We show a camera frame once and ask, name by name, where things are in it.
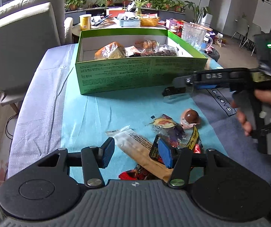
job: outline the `blue tablecloth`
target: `blue tablecloth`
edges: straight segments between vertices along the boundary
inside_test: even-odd
[[[77,45],[50,49],[42,59],[23,102],[17,121],[9,159],[9,176],[59,147],[70,152],[100,146],[105,132],[130,125],[151,142],[155,134],[148,125],[150,116],[167,114],[180,120],[181,113],[198,111],[202,124],[199,133],[205,148],[220,152],[271,182],[271,156],[257,152],[251,138],[245,137],[231,108],[229,89],[201,90],[189,98],[168,104],[163,101],[164,86],[127,89],[82,96],[77,84],[74,61]],[[211,61],[211,68],[219,65]],[[105,180],[116,179],[136,162],[119,148],[106,169]],[[193,177],[199,175],[194,171]],[[71,175],[82,182],[80,168]]]

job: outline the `circular black disc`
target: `circular black disc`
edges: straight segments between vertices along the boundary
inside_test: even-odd
[[[193,184],[191,195],[202,210],[228,221],[253,221],[271,208],[271,186],[243,170],[221,169],[205,175]]]
[[[5,214],[22,220],[48,220],[66,213],[80,198],[78,183],[61,171],[33,167],[21,171],[0,187]]]

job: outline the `gray ribbed surface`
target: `gray ribbed surface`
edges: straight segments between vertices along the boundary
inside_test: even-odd
[[[267,227],[264,218],[231,223],[213,218],[193,206],[186,192],[170,189],[162,181],[111,180],[108,186],[88,191],[67,214],[53,220],[27,223],[11,218],[0,227]]]

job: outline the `beige sofa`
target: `beige sofa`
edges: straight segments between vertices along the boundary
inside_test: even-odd
[[[0,7],[1,105],[24,99],[48,49],[72,43],[73,19],[64,19],[64,0],[15,0]]]

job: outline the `sofa leg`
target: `sofa leg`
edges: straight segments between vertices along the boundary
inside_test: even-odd
[[[17,108],[15,103],[11,103],[10,106],[12,107],[12,109],[15,111],[16,114],[19,113],[19,109]]]

